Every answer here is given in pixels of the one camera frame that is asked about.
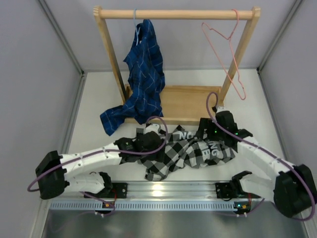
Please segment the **black white checkered shirt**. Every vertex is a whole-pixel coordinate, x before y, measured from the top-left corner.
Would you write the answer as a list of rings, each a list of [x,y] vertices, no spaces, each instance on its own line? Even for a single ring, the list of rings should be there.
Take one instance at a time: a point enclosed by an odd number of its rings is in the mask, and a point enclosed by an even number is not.
[[[145,168],[145,179],[161,181],[172,172],[185,167],[200,169],[223,165],[235,158],[233,149],[222,141],[199,139],[196,132],[178,125],[168,134],[163,161],[139,161]]]

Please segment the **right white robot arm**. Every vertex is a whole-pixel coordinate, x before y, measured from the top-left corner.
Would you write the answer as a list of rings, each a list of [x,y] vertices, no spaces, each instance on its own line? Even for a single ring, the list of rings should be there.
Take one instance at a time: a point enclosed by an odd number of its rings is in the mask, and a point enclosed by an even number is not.
[[[222,142],[243,159],[266,174],[265,178],[251,171],[242,171],[230,180],[233,195],[254,194],[274,204],[285,217],[292,218],[311,208],[315,214],[317,189],[311,170],[304,164],[296,166],[262,147],[253,134],[239,129],[230,111],[218,112],[215,118],[201,118],[196,136],[203,134],[211,141]]]

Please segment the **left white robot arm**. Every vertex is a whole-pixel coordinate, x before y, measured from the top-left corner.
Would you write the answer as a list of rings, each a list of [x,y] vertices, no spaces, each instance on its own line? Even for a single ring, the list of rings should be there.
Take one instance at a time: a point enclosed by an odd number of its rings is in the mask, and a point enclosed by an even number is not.
[[[48,200],[64,193],[87,192],[106,198],[112,192],[111,179],[98,169],[138,160],[161,161],[165,145],[165,139],[150,131],[135,138],[122,137],[102,148],[83,153],[51,151],[35,169],[40,197]]]

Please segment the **blue plaid shirt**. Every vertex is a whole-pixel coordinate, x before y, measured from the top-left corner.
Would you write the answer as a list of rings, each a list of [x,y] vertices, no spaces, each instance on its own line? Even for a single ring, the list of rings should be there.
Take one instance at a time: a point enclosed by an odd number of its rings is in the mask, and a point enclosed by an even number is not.
[[[109,136],[126,118],[134,118],[137,123],[144,124],[151,116],[163,116],[160,99],[165,87],[163,57],[149,19],[137,25],[133,44],[124,62],[129,69],[128,83],[132,94],[123,105],[100,115],[103,128]]]

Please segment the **wooden clothes rack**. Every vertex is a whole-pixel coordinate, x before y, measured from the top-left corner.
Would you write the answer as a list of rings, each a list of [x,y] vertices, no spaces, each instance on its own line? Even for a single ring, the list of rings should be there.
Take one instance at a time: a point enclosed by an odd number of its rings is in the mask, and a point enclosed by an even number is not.
[[[108,53],[114,78],[116,80],[122,101],[126,102],[132,95],[133,89],[123,83],[121,72],[112,45],[107,19],[186,19],[186,20],[245,20],[242,36],[236,51],[232,52],[233,60],[226,72],[222,86],[166,86],[161,93],[164,119],[168,124],[198,125],[200,118],[207,117],[207,110],[201,104],[211,90],[219,95],[219,104],[223,101],[233,78],[239,74],[238,66],[242,60],[254,29],[261,15],[260,7],[252,10],[109,10],[95,6],[93,10],[104,47]]]

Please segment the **aluminium mounting rail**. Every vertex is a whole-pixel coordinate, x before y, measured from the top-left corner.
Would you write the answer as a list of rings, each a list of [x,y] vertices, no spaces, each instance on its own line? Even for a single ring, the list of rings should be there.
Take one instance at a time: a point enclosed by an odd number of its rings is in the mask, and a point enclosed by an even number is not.
[[[59,196],[73,196],[80,192],[91,192],[97,194],[105,187],[114,182],[102,182],[98,180],[69,180],[43,183],[39,186],[40,197],[42,199],[53,199]],[[213,181],[131,181],[128,183],[126,199],[132,198],[211,198],[218,199],[216,195],[215,183]],[[240,198],[247,198],[246,193],[242,193]]]

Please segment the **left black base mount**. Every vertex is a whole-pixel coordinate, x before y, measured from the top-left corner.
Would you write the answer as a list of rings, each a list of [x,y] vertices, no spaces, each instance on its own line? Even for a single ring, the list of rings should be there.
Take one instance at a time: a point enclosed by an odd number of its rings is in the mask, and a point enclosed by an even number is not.
[[[105,187],[97,194],[86,192],[87,194],[97,198],[120,198],[125,199],[127,197],[128,183],[114,182],[112,185]]]

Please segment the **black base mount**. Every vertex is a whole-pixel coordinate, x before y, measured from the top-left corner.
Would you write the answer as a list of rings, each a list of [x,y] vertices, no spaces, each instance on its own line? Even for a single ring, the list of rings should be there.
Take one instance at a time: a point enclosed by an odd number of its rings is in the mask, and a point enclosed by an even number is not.
[[[112,185],[105,187],[97,194],[86,192],[87,194],[97,198],[120,198],[125,199],[127,197],[128,183],[114,182]]]
[[[217,198],[224,201],[230,201],[233,198],[240,198],[243,196],[239,188],[232,182],[218,182],[215,183]]]

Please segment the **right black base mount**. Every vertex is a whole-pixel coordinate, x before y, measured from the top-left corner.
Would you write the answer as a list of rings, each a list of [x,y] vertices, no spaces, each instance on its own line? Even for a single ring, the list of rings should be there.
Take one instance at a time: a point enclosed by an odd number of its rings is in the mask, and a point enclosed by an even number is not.
[[[224,201],[230,201],[233,198],[240,198],[243,196],[239,188],[232,182],[218,182],[215,183],[217,198]]]

